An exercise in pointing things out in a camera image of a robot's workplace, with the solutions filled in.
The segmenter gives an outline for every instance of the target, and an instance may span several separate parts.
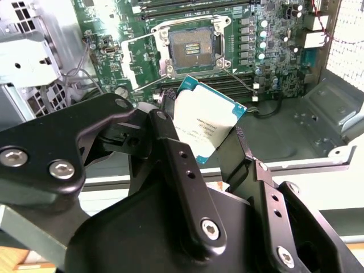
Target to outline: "black ram slot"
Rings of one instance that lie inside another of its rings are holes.
[[[238,75],[247,86],[253,84],[253,74]],[[222,76],[216,78],[201,78],[200,82],[207,84],[211,88],[219,91],[220,93],[230,97],[232,100],[238,101],[241,98],[251,97],[251,91],[247,90],[240,82],[232,78],[231,76]],[[167,82],[159,84],[158,88],[160,91],[173,89],[177,91],[181,82]]]
[[[185,4],[185,3],[191,3],[191,2],[192,2],[191,0],[179,0],[179,1],[174,1],[173,5]],[[165,7],[165,6],[170,6],[170,5],[171,5],[171,1],[168,0],[168,1],[160,1],[159,3],[149,3],[143,7],[147,8],[147,9],[154,9],[156,7]]]
[[[180,14],[180,13],[193,13],[195,11],[203,11],[203,10],[211,10],[215,8],[221,8],[221,7],[231,7],[241,4],[248,4],[249,0],[237,0],[232,3],[219,3],[219,4],[210,4],[209,6],[195,6],[195,7],[184,7],[184,8],[175,8],[174,10],[165,11],[165,12],[150,12],[148,13],[147,10],[145,14],[142,15],[143,19],[152,19],[154,17],[159,16],[166,16],[166,15],[173,15],[173,14]]]

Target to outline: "black cable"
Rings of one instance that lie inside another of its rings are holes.
[[[268,114],[260,114],[259,112],[254,112],[253,115],[254,117],[256,118],[259,118],[259,119],[265,119],[265,118],[270,118],[272,117],[273,115],[279,113],[279,111],[281,110],[282,108],[282,102],[283,102],[283,92],[280,94],[279,98],[278,98],[278,103],[277,103],[277,107],[270,113]]]

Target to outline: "capacitor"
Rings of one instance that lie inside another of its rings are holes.
[[[265,31],[265,30],[261,31],[261,32],[259,33],[259,37],[261,37],[261,38],[265,38],[265,37],[267,37],[267,31]]]
[[[261,21],[260,26],[263,27],[263,28],[266,28],[268,26],[268,21],[267,20]]]
[[[302,5],[298,5],[298,4],[294,4],[294,5],[293,5],[293,9],[294,9],[294,10],[297,10],[297,11],[302,11],[303,6],[302,6]]]
[[[267,47],[267,43],[266,42],[261,42],[259,44],[259,48],[261,48],[261,49],[265,49],[266,47]]]
[[[287,30],[287,37],[290,39],[292,35],[292,30],[288,29]]]
[[[297,52],[298,52],[298,47],[295,47],[294,45],[291,45],[289,48],[290,48],[290,50],[291,50],[293,53],[297,53]]]
[[[274,77],[274,78],[272,79],[272,83],[273,83],[273,84],[278,84],[278,81],[279,81],[279,80],[278,80],[278,78],[277,78],[277,77]]]
[[[280,35],[280,39],[284,41],[285,43],[288,42],[288,37],[286,35]]]
[[[259,67],[256,67],[256,68],[255,68],[255,74],[256,74],[256,75],[261,75],[261,74],[263,74],[263,73],[262,73],[262,71],[261,71],[261,69],[260,69]]]
[[[301,11],[292,10],[291,15],[293,17],[296,17],[296,18],[301,18],[302,17],[302,12]]]
[[[257,54],[257,58],[258,58],[259,60],[263,60],[265,57],[266,57],[266,55],[265,55],[264,53],[258,53],[258,54]]]

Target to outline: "gray metal panel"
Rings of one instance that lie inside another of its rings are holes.
[[[15,107],[4,87],[0,85],[0,131],[24,122],[24,117]]]

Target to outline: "perforated metal panel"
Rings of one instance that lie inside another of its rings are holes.
[[[364,91],[364,5],[342,0],[326,68]]]

